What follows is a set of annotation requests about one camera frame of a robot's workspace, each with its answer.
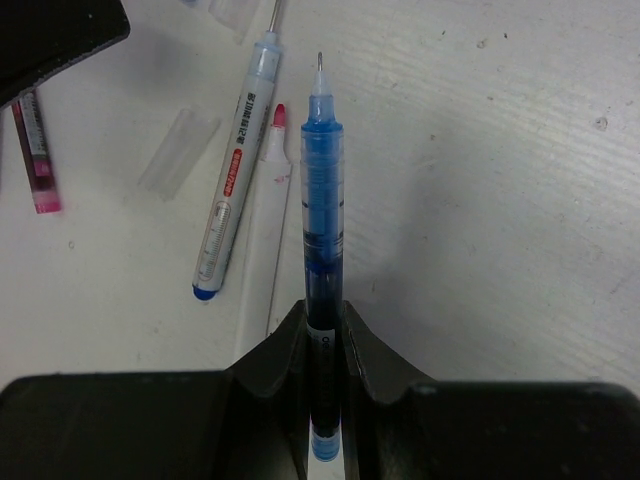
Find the blue pen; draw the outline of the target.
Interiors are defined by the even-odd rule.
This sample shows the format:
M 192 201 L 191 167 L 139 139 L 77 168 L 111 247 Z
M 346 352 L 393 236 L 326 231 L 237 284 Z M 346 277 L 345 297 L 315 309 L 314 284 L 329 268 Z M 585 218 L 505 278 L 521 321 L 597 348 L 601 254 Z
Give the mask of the blue pen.
M 343 316 L 344 127 L 317 55 L 307 121 L 301 126 L 305 311 L 311 373 L 311 450 L 330 462 L 340 450 L 337 330 Z

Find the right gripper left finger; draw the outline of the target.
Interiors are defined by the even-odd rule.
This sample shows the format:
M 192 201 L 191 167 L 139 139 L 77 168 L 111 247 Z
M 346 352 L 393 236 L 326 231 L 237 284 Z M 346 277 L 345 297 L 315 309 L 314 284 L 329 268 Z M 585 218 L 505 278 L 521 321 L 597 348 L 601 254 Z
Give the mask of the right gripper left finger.
M 304 479 L 305 308 L 223 370 L 53 374 L 1 394 L 5 479 Z

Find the pink capped marker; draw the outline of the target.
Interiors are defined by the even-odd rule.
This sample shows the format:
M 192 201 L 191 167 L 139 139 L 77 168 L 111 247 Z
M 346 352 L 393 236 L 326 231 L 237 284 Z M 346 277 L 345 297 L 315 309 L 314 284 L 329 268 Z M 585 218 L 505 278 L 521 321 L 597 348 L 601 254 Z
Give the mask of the pink capped marker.
M 285 153 L 287 110 L 274 112 L 264 156 L 254 172 L 254 198 L 243 266 L 234 359 L 261 343 L 269 331 L 271 305 L 292 175 Z

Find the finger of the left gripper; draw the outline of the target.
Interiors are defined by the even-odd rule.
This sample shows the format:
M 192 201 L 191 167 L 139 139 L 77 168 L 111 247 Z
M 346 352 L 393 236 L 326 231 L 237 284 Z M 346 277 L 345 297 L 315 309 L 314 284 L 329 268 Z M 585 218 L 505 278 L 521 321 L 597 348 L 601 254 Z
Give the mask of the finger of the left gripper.
M 1 107 L 130 31 L 119 0 L 3 1 Z

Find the red pen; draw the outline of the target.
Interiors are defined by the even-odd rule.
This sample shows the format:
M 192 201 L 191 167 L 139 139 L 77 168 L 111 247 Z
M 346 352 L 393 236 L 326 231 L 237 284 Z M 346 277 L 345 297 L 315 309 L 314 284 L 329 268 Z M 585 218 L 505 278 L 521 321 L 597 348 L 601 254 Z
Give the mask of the red pen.
M 21 96 L 12 104 L 11 111 L 35 210 L 38 214 L 61 212 L 62 201 L 36 92 Z

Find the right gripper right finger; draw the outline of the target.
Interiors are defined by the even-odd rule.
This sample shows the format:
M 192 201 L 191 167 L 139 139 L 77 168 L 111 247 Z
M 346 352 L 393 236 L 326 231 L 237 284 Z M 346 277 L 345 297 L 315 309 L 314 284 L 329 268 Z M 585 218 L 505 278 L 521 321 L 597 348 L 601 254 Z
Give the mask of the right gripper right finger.
M 436 380 L 346 305 L 349 479 L 635 479 L 639 400 L 606 382 Z

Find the clear pen cap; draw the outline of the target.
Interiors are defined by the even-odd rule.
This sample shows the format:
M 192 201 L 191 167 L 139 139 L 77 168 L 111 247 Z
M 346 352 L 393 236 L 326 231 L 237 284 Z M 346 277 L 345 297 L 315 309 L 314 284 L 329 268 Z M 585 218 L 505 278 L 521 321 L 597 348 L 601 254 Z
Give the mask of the clear pen cap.
M 212 0 L 208 12 L 218 23 L 232 30 L 234 41 L 241 44 L 259 3 L 259 0 Z
M 138 185 L 172 200 L 205 152 L 220 126 L 209 111 L 191 106 L 179 111 L 156 149 Z

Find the white blue-tipped marker pen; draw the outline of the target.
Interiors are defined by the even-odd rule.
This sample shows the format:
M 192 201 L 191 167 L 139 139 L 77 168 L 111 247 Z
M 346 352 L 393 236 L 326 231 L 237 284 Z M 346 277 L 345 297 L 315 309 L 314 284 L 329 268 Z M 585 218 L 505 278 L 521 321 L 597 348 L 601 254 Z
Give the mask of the white blue-tipped marker pen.
M 203 302 L 214 298 L 223 285 L 264 136 L 281 58 L 277 28 L 282 5 L 274 3 L 269 28 L 254 44 L 236 105 L 192 281 L 194 296 Z

